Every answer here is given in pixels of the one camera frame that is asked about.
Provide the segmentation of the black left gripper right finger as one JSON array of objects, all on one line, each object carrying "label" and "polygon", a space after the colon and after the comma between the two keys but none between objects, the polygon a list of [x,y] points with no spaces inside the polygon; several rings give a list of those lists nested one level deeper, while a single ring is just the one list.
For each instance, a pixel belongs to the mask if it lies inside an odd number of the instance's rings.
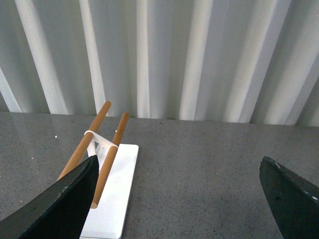
[{"label": "black left gripper right finger", "polygon": [[319,237],[319,188],[269,157],[260,165],[260,182],[285,239]]}]

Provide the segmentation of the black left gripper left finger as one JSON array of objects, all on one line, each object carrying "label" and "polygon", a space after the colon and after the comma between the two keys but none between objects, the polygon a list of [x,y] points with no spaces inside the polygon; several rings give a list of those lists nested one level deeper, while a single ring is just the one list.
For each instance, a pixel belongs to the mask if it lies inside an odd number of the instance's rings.
[{"label": "black left gripper left finger", "polygon": [[99,176],[90,156],[47,190],[0,223],[2,239],[78,239]]}]

